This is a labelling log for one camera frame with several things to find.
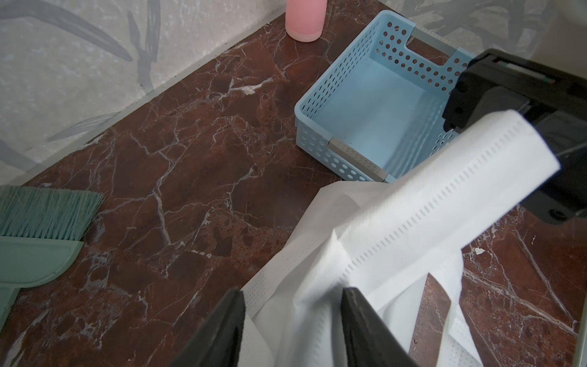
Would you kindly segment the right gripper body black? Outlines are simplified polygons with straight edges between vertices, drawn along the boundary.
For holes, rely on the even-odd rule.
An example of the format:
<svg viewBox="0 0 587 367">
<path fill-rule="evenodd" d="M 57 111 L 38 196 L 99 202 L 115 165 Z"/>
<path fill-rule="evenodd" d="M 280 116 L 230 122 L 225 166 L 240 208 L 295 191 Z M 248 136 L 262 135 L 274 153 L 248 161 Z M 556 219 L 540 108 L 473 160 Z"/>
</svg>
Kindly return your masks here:
<svg viewBox="0 0 587 367">
<path fill-rule="evenodd" d="M 487 114 L 510 109 L 533 125 L 561 166 L 522 206 L 555 225 L 585 218 L 585 79 L 488 49 L 460 73 L 443 112 L 444 129 L 462 133 Z"/>
</svg>

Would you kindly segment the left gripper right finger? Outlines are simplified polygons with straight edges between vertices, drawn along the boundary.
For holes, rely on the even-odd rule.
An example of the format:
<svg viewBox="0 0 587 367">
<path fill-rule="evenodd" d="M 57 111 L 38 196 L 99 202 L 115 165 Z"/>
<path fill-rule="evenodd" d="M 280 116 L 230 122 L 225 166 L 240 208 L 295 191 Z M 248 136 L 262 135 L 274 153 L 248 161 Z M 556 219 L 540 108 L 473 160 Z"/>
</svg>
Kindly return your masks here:
<svg viewBox="0 0 587 367">
<path fill-rule="evenodd" d="M 343 289 L 341 317 L 349 366 L 417 365 L 356 287 Z"/>
</svg>

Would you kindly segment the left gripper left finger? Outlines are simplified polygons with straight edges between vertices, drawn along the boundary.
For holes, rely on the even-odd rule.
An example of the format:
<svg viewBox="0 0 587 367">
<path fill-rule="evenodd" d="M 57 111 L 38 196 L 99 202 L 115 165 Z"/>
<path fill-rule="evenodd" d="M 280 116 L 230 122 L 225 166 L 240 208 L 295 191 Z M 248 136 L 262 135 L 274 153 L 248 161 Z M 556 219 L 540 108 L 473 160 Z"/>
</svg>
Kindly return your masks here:
<svg viewBox="0 0 587 367">
<path fill-rule="evenodd" d="M 246 303 L 243 292 L 233 288 L 226 292 L 172 366 L 237 366 Z"/>
</svg>

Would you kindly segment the white insulated delivery bag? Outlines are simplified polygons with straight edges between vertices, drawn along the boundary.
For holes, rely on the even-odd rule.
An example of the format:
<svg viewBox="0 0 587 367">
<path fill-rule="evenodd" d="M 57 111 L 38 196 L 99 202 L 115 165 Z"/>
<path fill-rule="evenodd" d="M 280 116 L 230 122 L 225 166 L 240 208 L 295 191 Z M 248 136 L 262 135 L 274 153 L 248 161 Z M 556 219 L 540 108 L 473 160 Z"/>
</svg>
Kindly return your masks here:
<svg viewBox="0 0 587 367">
<path fill-rule="evenodd" d="M 407 350 L 428 275 L 448 294 L 440 366 L 479 366 L 459 304 L 462 249 L 559 171 L 520 114 L 491 113 L 394 183 L 323 187 L 244 287 L 240 366 L 344 366 L 341 300 L 362 292 Z"/>
</svg>

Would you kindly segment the blue plastic basket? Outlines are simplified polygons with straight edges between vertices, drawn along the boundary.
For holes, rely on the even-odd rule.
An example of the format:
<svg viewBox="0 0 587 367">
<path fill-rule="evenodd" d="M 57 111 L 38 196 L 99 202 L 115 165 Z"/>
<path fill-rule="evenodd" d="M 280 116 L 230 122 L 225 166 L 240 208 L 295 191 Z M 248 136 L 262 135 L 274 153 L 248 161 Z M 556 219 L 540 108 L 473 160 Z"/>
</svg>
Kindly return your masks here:
<svg viewBox="0 0 587 367">
<path fill-rule="evenodd" d="M 392 183 L 456 138 L 443 112 L 472 58 L 380 12 L 295 105 L 297 145 L 344 180 Z"/>
</svg>

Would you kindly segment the pink spray bottle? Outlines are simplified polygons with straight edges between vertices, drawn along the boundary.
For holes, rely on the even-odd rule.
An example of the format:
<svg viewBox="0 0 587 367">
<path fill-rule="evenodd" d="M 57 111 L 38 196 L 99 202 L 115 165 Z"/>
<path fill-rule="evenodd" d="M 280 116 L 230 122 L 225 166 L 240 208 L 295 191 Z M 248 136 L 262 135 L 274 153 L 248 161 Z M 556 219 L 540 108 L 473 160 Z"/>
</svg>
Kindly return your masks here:
<svg viewBox="0 0 587 367">
<path fill-rule="evenodd" d="M 310 43 L 323 33 L 327 0 L 287 0 L 285 29 L 295 41 Z"/>
</svg>

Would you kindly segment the green hand brush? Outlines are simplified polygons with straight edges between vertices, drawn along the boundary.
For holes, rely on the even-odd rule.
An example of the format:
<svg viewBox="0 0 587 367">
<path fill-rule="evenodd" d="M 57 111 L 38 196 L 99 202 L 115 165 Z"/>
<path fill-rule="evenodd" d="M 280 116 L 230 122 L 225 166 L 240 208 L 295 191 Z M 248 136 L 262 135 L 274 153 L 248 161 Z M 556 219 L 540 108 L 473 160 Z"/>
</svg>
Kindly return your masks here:
<svg viewBox="0 0 587 367">
<path fill-rule="evenodd" d="M 93 191 L 1 186 L 1 325 L 23 288 L 60 277 L 78 257 L 105 197 Z"/>
</svg>

